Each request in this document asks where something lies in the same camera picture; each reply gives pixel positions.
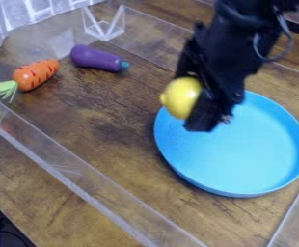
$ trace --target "toy vegetable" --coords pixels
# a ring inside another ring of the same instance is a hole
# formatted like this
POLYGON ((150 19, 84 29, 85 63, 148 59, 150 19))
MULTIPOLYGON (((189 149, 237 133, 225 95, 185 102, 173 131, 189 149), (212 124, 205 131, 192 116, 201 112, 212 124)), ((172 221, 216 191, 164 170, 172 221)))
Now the toy vegetable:
POLYGON ((28 92, 37 88, 58 70, 57 60, 44 60, 18 67, 13 72, 13 80, 0 82, 0 96, 10 98, 12 102, 16 90, 28 92))
POLYGON ((118 72, 130 66, 120 56, 81 44, 73 46, 70 60, 78 67, 104 69, 110 72, 118 72))
POLYGON ((172 80, 160 94, 160 102, 177 119, 186 119, 194 106, 201 85, 193 77, 172 80))

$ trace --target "yellow lemon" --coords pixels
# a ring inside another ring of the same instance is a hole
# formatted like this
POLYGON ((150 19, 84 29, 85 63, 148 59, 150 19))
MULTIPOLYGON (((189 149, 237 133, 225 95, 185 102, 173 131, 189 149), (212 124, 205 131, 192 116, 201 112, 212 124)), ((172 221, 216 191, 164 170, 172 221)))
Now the yellow lemon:
POLYGON ((193 77, 172 80, 160 94, 160 102, 177 119, 186 119, 194 106, 201 84, 193 77))

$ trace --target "toy carrot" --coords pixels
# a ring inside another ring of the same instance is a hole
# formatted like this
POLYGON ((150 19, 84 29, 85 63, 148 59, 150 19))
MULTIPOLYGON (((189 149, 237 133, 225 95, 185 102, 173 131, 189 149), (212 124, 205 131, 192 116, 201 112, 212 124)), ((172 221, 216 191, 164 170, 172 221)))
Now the toy carrot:
POLYGON ((10 98, 12 102, 17 89, 28 92, 37 88, 58 70, 57 60, 42 60, 18 67, 13 72, 13 80, 0 82, 0 96, 10 98))

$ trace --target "blue plate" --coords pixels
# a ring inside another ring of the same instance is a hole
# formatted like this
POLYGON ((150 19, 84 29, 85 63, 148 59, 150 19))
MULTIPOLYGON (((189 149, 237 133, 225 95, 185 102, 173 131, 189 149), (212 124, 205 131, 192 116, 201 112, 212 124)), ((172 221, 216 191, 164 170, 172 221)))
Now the blue plate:
POLYGON ((203 190, 255 197, 299 177, 299 123, 273 101, 252 92, 229 124, 189 132, 161 108, 154 121, 158 150, 173 171, 203 190))

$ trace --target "wooden surface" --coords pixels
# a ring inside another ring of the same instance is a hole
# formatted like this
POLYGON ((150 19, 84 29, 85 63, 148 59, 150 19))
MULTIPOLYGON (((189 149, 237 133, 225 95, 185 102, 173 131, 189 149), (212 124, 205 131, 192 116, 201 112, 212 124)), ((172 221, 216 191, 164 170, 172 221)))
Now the wooden surface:
MULTIPOLYGON (((186 0, 125 2, 188 29, 194 20, 208 23, 212 17, 209 7, 186 0)), ((0 80, 18 64, 52 54, 30 40, 36 32, 42 32, 38 39, 50 35, 54 25, 48 23, 48 29, 30 26, 6 39, 0 80)), ((185 183, 160 157, 152 137, 157 96, 170 71, 108 43, 92 46, 125 57, 130 71, 74 68, 65 57, 54 78, 36 91, 17 94, 9 107, 208 246, 265 246, 299 192, 299 179, 253 199, 223 198, 185 183)), ((247 88, 272 98, 299 120, 297 70, 299 36, 287 59, 251 76, 247 88)), ((0 209, 37 246, 140 246, 1 137, 0 209)))

